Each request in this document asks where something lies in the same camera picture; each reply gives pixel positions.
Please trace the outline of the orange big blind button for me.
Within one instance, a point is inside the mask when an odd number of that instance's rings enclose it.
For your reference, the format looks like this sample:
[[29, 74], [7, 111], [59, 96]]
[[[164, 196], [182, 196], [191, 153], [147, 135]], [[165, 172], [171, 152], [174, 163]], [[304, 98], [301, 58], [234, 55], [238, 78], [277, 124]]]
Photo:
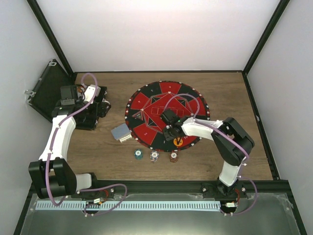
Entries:
[[180, 146], [183, 145], [183, 139], [182, 139], [182, 138], [174, 138], [173, 144], [174, 144], [176, 147], [180, 147]]

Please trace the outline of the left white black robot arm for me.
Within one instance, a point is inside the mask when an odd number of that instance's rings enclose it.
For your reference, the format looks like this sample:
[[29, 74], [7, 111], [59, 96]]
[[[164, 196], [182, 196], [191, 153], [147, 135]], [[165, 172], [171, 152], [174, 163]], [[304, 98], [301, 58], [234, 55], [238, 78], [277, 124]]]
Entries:
[[94, 130], [99, 118], [110, 110], [107, 87], [71, 85], [60, 90], [48, 142], [38, 161], [29, 164], [28, 171], [41, 199], [73, 195], [80, 190], [94, 198], [100, 192], [99, 184], [93, 181], [94, 173], [75, 174], [67, 163], [67, 153], [73, 131]]

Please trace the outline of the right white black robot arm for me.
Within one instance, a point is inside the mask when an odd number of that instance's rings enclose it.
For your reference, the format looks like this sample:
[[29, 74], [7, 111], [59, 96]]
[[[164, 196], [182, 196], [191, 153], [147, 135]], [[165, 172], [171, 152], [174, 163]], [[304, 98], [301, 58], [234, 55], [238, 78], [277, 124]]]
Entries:
[[229, 197], [235, 191], [241, 168], [255, 146], [252, 137], [231, 117], [223, 121], [202, 120], [192, 116], [180, 118], [167, 109], [160, 118], [166, 124], [163, 134], [167, 141], [195, 136], [215, 143], [224, 161], [217, 179], [217, 191], [220, 196]]

